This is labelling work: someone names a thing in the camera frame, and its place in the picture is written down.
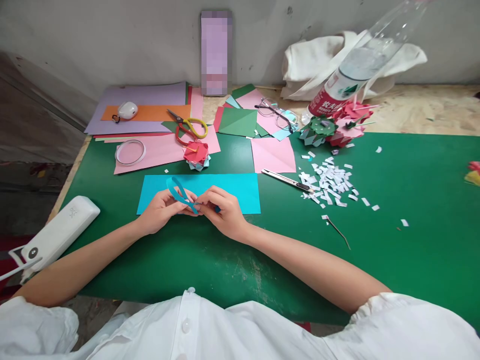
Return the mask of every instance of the orange paper sheet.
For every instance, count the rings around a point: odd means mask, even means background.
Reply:
[[[170,109],[183,119],[190,117],[191,105],[139,105],[138,113],[133,119],[121,121],[175,121],[174,117],[167,111]],[[118,106],[107,106],[101,116],[103,121],[112,121],[112,115],[117,115]]]

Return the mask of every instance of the white shirt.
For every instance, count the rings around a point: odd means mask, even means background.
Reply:
[[[336,334],[316,337],[254,301],[222,309],[192,291],[117,315],[79,351],[78,318],[15,297],[0,306],[0,359],[480,359],[453,312],[395,293],[372,297]]]

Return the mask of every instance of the clear plastic bottle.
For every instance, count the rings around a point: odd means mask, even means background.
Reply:
[[[305,109],[302,123],[312,116],[330,116],[352,98],[408,41],[429,2],[404,0],[373,25]]]

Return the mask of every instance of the white power bank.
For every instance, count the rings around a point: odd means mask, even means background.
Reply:
[[[8,276],[24,269],[23,282],[33,273],[46,268],[64,253],[98,214],[100,209],[88,197],[75,196],[28,244],[8,252],[19,266]],[[15,253],[18,250],[21,250],[24,261]]]

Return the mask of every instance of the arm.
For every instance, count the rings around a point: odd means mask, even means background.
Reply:
[[[197,199],[185,191],[191,202]],[[175,201],[168,190],[157,193],[138,219],[55,261],[13,296],[47,308],[64,303],[138,239],[156,233],[178,213],[197,216],[186,204]]]
[[[380,281],[335,255],[249,224],[237,198],[225,190],[213,186],[197,202],[201,203],[199,210],[223,234],[261,251],[349,314],[369,298],[390,292]],[[220,207],[219,213],[214,211],[215,205]]]

